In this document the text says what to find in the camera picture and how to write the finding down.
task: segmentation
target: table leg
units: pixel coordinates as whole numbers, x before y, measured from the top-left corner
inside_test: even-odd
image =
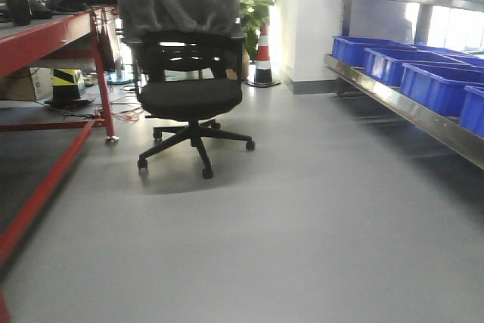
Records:
[[[2,292],[0,292],[0,323],[10,323],[10,315]]]
[[[96,26],[91,35],[93,58],[96,65],[96,73],[98,75],[98,87],[101,94],[101,105],[103,109],[102,118],[104,119],[104,127],[106,128],[106,135],[108,141],[117,141],[118,138],[114,135],[113,114],[111,113],[111,104],[109,102],[109,92],[107,90],[106,79],[104,78],[104,63],[101,57],[98,37],[96,34]]]

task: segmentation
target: blue storage box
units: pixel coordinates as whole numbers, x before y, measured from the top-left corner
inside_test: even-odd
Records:
[[[388,86],[400,86],[403,64],[462,64],[462,62],[427,51],[366,48],[365,74]]]
[[[465,86],[484,86],[484,71],[420,64],[403,67],[400,92],[443,116],[461,115]]]
[[[461,51],[454,51],[453,49],[445,48],[445,47],[433,47],[431,45],[411,45],[416,49],[420,49],[421,51],[429,51],[434,53],[440,53],[445,55],[455,54],[457,56],[464,56],[464,57],[475,57],[470,53],[461,52]]]
[[[459,124],[484,138],[484,88],[464,87],[466,98]]]
[[[458,60],[460,62],[464,62],[466,64],[469,64],[474,67],[484,67],[484,58],[479,58],[475,57],[473,55],[471,56],[460,56],[460,55],[455,55],[455,54],[450,54],[450,58],[454,58],[455,60]]]
[[[365,65],[365,48],[413,49],[410,45],[388,39],[334,36],[333,57],[352,67]]]

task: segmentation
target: yellow and black cone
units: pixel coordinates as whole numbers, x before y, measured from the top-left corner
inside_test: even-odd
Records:
[[[280,82],[272,79],[267,25],[263,24],[260,28],[259,44],[257,45],[256,75],[254,76],[253,81],[247,81],[247,85],[255,87],[270,87],[279,84]]]
[[[80,70],[54,69],[52,70],[52,99],[45,103],[53,106],[67,106],[71,104],[88,104],[93,102],[85,94],[84,79]]]

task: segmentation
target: office chair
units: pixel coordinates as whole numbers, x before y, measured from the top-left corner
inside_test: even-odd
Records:
[[[188,122],[186,126],[155,127],[155,139],[161,139],[164,132],[174,135],[139,154],[139,169],[147,168],[148,157],[189,139],[203,161],[202,176],[210,179],[212,165],[202,137],[241,140],[246,142],[247,150],[255,148],[250,136],[220,130],[220,124],[213,119],[242,101],[240,74],[244,40],[243,33],[225,37],[179,31],[149,33],[141,40],[124,40],[132,50],[133,63],[147,75],[146,85],[141,90],[138,73],[134,79],[136,97],[150,113],[149,117]],[[229,79],[225,72],[231,54],[236,60],[236,80]],[[207,68],[212,70],[213,78],[203,78],[202,70]],[[171,81],[166,79],[167,70],[198,71],[199,78]]]

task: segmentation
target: white wall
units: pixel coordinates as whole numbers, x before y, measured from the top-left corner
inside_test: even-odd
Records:
[[[294,82],[334,79],[323,63],[340,34],[341,0],[278,0],[280,68]]]

